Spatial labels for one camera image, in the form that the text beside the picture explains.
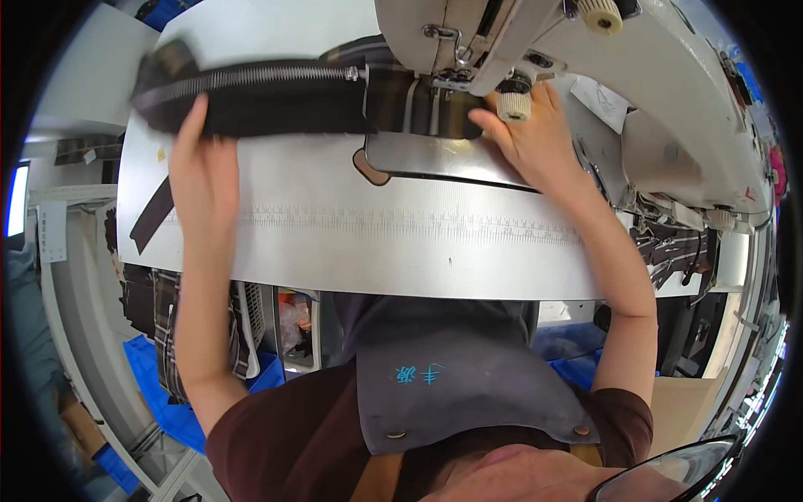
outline blue plastic crate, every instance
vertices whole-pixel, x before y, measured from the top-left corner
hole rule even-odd
[[[206,438],[190,405],[167,403],[170,395],[159,385],[156,348],[153,344],[145,338],[145,335],[140,335],[125,342],[123,349],[140,392],[159,427],[179,443],[203,454]],[[254,393],[282,385],[284,376],[279,359],[271,353],[257,354],[260,371],[255,378],[246,380],[248,391]]]
[[[127,495],[134,493],[140,481],[108,443],[92,456],[92,460],[95,460]]]

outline black fabric strip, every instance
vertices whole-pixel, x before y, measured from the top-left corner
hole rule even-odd
[[[128,234],[137,245],[140,255],[172,209],[173,192],[170,191],[170,180],[165,178],[142,210],[140,217],[137,218],[131,233]]]

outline apron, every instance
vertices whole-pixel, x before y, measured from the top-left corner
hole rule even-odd
[[[508,302],[461,302],[470,307],[456,316],[443,311],[449,300],[388,301],[395,305],[384,313],[392,315],[373,316],[370,329],[353,334],[357,405],[371,455],[490,426],[532,427],[569,445],[599,443],[577,396],[524,343],[511,309],[497,308],[507,309],[507,320],[504,312],[472,315]]]

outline left hand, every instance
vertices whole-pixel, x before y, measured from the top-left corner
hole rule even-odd
[[[239,213],[237,141],[201,138],[208,98],[199,95],[184,119],[168,163],[184,251],[231,260]]]

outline metal zipper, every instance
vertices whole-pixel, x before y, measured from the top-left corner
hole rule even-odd
[[[290,80],[349,80],[357,82],[361,77],[356,66],[335,67],[248,67],[236,70],[216,71],[203,76],[179,80],[158,91],[155,103],[196,96],[202,92],[238,85],[285,82]]]

